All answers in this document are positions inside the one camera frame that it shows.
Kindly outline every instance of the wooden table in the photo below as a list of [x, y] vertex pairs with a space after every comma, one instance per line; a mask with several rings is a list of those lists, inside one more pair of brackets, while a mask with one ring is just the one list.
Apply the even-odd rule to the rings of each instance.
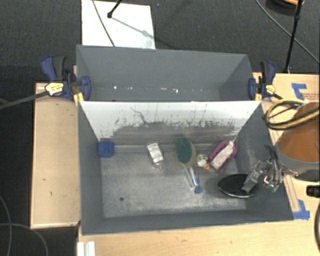
[[[318, 75], [277, 74], [273, 85], [280, 96], [295, 98], [291, 83], [306, 84], [306, 91], [319, 93]], [[36, 87], [39, 93], [44, 84]], [[264, 100], [264, 108], [269, 104]], [[30, 226], [76, 226], [81, 215], [76, 107], [71, 101], [46, 96], [36, 100], [34, 111]], [[273, 142], [279, 135], [271, 132]], [[314, 237], [319, 199], [306, 196], [311, 182], [294, 179], [293, 184], [310, 211], [309, 220], [90, 236], [79, 230], [78, 240], [95, 241], [97, 256], [314, 256], [319, 253]]]

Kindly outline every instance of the black stand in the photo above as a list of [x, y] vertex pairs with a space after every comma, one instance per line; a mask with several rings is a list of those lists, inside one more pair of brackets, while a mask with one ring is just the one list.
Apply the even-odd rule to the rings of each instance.
[[115, 6], [113, 7], [113, 9], [112, 9], [110, 12], [108, 12], [107, 17], [108, 17], [109, 19], [112, 18], [112, 14], [113, 14], [114, 11], [117, 9], [118, 5], [120, 5], [121, 2], [122, 2], [122, 0], [119, 0], [119, 1], [115, 4]]
[[294, 16], [293, 30], [292, 30], [291, 40], [290, 40], [290, 45], [289, 45], [289, 50], [288, 50], [288, 55], [286, 57], [285, 68], [283, 70], [284, 73], [287, 73], [289, 71], [289, 62], [290, 62], [292, 47], [293, 47], [293, 44], [294, 44], [294, 41], [295, 41], [296, 30], [297, 30], [297, 26], [298, 26], [298, 21], [300, 19], [300, 11], [301, 11], [301, 6], [302, 6], [302, 2], [303, 1], [304, 0], [298, 0], [298, 5], [296, 7], [295, 16]]

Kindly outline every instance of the small bottle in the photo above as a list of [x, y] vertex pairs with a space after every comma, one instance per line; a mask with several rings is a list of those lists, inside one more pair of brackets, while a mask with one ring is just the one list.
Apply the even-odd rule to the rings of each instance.
[[164, 156], [160, 150], [158, 142], [150, 142], [146, 145], [148, 156], [152, 162], [152, 166], [157, 169], [163, 169]]

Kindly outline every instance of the green sponge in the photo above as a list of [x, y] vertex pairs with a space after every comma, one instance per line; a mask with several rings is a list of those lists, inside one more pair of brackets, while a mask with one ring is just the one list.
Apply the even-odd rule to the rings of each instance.
[[196, 163], [196, 148], [186, 137], [182, 137], [177, 141], [175, 155], [179, 163], [185, 168], [191, 168]]

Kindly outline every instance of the blue block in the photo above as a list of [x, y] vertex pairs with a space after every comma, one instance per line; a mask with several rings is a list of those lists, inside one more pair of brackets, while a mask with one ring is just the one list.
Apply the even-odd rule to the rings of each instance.
[[115, 144], [109, 140], [99, 141], [99, 156], [110, 158], [115, 154]]
[[295, 220], [301, 219], [301, 220], [309, 220], [310, 218], [310, 211], [306, 210], [305, 204], [303, 200], [298, 199], [299, 205], [301, 208], [301, 211], [299, 212], [293, 212], [293, 218]]

